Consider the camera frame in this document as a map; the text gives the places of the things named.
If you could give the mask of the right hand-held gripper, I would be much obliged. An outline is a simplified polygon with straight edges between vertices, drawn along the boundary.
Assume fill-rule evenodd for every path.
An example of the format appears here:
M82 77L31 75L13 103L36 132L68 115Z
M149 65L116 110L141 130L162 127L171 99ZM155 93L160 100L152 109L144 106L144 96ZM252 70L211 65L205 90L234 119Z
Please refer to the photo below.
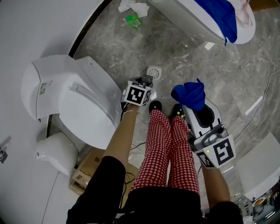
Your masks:
M186 124L194 140L194 153L207 169L221 168L236 158L233 136L221 123L218 107L205 98L202 110L182 106Z

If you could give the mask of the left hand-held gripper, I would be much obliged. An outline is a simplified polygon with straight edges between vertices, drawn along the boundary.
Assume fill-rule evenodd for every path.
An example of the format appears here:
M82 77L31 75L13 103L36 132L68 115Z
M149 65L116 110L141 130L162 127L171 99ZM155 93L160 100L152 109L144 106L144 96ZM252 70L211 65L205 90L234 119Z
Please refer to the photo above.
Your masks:
M150 75L129 79L126 89L123 91L121 102L139 107L146 105L154 86L153 79L154 77Z

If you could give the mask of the blue cleaning cloth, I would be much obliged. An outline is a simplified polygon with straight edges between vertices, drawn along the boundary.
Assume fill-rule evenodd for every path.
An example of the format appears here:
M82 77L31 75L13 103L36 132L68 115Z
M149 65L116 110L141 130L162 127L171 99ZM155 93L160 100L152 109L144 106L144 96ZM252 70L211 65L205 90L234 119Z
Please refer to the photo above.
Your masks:
M204 84L198 78L196 82L176 85L171 91L171 96L180 105L185 105L192 110L201 111L205 105Z

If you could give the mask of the person's right forearm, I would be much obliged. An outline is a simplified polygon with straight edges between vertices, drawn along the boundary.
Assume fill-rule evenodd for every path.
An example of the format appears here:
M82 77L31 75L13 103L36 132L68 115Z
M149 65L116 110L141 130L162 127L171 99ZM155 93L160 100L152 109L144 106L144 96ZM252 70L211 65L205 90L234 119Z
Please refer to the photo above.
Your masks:
M212 208L221 202L229 202L231 200L229 188L221 171L217 168L207 169L202 165L202 172L209 207Z

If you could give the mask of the person's left forearm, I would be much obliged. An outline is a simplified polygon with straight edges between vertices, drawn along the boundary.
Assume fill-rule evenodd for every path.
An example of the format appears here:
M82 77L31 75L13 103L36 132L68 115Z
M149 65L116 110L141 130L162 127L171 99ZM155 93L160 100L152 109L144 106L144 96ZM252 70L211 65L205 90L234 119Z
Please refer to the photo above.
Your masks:
M116 131L114 132L104 156L112 156L122 163L128 162L133 133L139 106L128 104Z

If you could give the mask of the white brush holder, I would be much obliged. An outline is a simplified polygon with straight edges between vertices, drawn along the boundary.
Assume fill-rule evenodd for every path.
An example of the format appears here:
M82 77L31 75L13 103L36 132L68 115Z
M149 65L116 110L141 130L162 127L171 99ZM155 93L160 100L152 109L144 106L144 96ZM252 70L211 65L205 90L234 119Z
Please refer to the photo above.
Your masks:
M147 75L152 76L154 81L161 78L162 68L160 66L149 66L147 68Z

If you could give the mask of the white elongated toilet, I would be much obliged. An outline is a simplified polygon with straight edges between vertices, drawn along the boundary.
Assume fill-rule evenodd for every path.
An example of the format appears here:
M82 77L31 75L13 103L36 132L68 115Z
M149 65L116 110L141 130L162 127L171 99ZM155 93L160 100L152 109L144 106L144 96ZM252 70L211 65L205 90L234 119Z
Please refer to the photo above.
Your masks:
M106 149L119 122L122 92L90 56L52 55L29 63L21 99L33 119L58 114L77 138Z

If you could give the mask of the white tankless toilet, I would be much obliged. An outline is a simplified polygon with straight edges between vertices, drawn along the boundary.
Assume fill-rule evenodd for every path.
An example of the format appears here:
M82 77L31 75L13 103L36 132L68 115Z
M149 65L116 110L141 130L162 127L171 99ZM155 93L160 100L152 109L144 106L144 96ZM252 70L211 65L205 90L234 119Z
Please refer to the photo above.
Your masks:
M199 5L195 0L148 0L156 7L166 18L168 18L175 26L186 34L200 39L205 42L225 45L225 37L223 36L219 26L215 20ZM236 6L235 0L227 0L233 7ZM237 40L234 44L245 44L249 42L256 31L256 22L253 11L248 6L253 26L243 28L237 18Z

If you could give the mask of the white wall-mounted urinal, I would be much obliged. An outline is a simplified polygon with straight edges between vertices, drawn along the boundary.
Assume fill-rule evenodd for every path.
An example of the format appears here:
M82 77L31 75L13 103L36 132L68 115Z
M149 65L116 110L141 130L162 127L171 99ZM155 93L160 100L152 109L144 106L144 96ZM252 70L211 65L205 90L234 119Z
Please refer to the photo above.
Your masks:
M48 161L59 172L67 176L70 176L76 165L78 153L75 145L62 132L39 141L35 147L37 160Z

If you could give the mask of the black toilet paper holder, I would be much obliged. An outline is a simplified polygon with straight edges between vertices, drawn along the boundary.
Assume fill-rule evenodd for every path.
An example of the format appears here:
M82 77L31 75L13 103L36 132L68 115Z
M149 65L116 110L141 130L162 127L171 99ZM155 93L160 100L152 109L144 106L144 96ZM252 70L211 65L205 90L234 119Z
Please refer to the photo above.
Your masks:
M8 136L6 139L0 142L0 162L2 164L5 162L5 160L8 157L6 150L8 149L10 141L11 141L11 136Z

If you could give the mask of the black shoe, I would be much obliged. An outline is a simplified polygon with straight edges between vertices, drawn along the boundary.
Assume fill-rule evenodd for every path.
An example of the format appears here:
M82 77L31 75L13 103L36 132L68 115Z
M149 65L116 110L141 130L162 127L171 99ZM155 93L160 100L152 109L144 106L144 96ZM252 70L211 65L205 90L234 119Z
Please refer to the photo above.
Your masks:
M175 117L180 117L184 120L186 119L182 106L179 103L175 104L171 111L171 120L173 120Z
M162 112L162 104L160 101L158 100L153 100L150 104L149 104L149 114L151 114L152 111L160 111Z

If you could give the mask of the red checked trousers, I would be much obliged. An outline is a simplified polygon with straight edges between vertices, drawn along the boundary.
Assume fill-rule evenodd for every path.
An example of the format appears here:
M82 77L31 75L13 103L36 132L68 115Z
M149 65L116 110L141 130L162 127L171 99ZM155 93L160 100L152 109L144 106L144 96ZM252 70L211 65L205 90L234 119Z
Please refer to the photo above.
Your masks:
M182 111L169 120L160 110L150 113L144 161L132 191L148 187L183 189L199 195L189 130Z

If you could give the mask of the green bottle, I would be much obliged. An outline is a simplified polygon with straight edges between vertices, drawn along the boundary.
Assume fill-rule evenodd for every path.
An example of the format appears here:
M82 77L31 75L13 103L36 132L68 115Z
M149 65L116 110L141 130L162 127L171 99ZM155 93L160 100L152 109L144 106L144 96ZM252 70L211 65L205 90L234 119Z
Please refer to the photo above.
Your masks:
M142 21L137 14L133 14L126 17L127 24L133 29L138 29L142 26Z

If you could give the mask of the white glossy fixture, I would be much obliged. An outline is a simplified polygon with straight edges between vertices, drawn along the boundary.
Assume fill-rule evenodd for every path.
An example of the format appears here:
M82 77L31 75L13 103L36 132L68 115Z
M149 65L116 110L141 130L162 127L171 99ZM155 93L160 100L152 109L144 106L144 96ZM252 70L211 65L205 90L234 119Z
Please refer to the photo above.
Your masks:
M280 179L280 143L272 133L236 163L245 196L254 201Z

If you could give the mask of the crumpled white tissue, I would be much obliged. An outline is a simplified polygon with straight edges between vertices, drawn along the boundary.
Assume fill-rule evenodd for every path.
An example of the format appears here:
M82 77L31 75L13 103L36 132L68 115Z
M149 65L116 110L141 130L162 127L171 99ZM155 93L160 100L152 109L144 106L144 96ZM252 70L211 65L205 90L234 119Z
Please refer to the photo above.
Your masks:
M132 9L139 18L143 18L148 15L149 8L146 3L136 3L135 0L121 0L118 10L122 13L128 9Z

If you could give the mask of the crumpled cardboard box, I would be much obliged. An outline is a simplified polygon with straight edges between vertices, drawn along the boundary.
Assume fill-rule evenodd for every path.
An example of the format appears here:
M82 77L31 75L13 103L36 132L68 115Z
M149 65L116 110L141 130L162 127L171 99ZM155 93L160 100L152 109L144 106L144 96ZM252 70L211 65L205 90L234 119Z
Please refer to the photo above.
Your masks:
M84 193L90 179L92 178L94 172L96 171L98 165L104 154L103 149L98 149L93 147L89 154L85 157L82 163L77 167L76 171L72 175L73 181L69 185L69 189L75 192L77 195ZM132 181L133 176L136 177L138 173L138 168L131 165L130 163L126 167L126 177L125 182ZM133 185L134 181L127 184L127 189L124 198L127 198L129 191Z

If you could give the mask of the person in black shirt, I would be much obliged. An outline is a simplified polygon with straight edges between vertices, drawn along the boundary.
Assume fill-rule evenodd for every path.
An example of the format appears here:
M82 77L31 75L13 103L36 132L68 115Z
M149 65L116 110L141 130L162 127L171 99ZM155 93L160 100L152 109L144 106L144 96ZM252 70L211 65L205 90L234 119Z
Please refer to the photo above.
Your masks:
M202 216L198 194L170 187L143 187L129 193L120 209L125 167L103 157L85 192L68 211L66 224L243 224L239 207L221 202Z

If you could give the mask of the blue towel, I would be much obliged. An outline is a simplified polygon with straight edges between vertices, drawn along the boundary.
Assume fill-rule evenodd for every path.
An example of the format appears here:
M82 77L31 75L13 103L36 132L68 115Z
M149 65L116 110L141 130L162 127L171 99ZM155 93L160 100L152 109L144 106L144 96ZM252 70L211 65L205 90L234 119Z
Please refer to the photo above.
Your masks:
M227 0L195 0L217 23L223 36L225 45L229 40L235 43L237 40L237 23L235 8Z

